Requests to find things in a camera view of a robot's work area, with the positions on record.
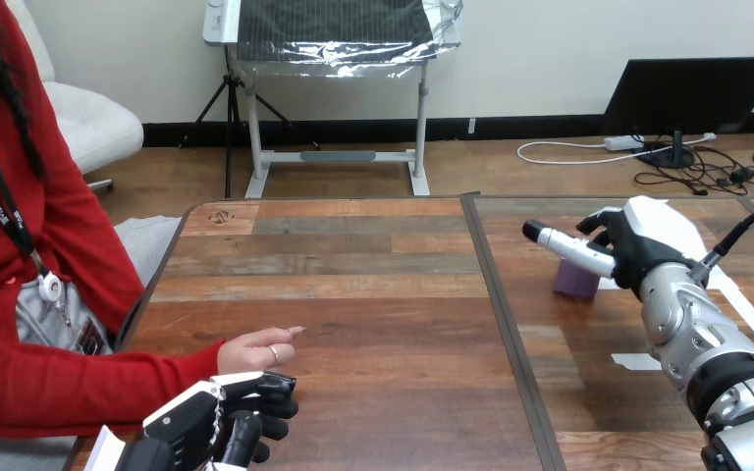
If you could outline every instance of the tripod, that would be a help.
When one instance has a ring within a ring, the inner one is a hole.
[[[227,156],[226,156],[226,181],[224,183],[224,197],[229,198],[230,197],[230,184],[232,180],[232,158],[231,154],[233,151],[233,123],[240,124],[241,117],[239,116],[239,99],[237,90],[240,86],[241,88],[246,88],[246,84],[244,81],[239,78],[235,77],[235,74],[233,74],[233,68],[230,65],[230,50],[228,46],[224,46],[224,57],[227,61],[227,73],[224,75],[223,80],[221,81],[221,85],[218,86],[218,89],[215,90],[215,94],[212,95],[212,98],[209,99],[209,103],[206,104],[206,107],[203,108],[203,111],[200,113],[200,116],[197,117],[195,120],[195,125],[198,126],[203,121],[203,118],[206,116],[207,113],[209,113],[209,110],[212,108],[212,105],[215,104],[215,100],[218,99],[219,96],[221,96],[221,92],[224,91],[224,88],[227,88]],[[261,95],[256,94],[255,99],[258,100],[259,103],[261,103],[265,108],[270,110],[271,113],[276,115],[277,118],[285,125],[285,130],[292,130],[294,128],[294,124],[288,120],[288,118],[285,117],[282,113],[279,112],[276,108],[273,107],[267,100],[261,97]],[[321,150],[321,146],[316,143],[316,141],[312,139],[308,139],[311,144],[313,144],[313,147],[316,150]]]

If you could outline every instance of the white leather chair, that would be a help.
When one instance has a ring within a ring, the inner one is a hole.
[[[107,97],[56,81],[50,55],[24,0],[7,0],[33,52],[59,130],[83,174],[125,159],[142,148],[142,124],[134,113]],[[91,183],[111,187],[110,180]]]

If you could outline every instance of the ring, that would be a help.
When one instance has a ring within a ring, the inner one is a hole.
[[[273,366],[279,366],[279,352],[272,346],[268,346],[267,348],[270,348],[270,351],[273,352]]]

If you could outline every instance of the purple cube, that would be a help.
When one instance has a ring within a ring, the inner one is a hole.
[[[560,259],[560,268],[554,284],[555,292],[593,299],[597,295],[599,285],[599,275],[577,267],[566,258]]]

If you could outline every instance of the computer monitor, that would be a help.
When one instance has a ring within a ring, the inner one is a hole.
[[[662,134],[672,149],[639,159],[664,168],[692,165],[683,135],[736,132],[754,108],[754,57],[630,60],[603,115],[602,134]]]

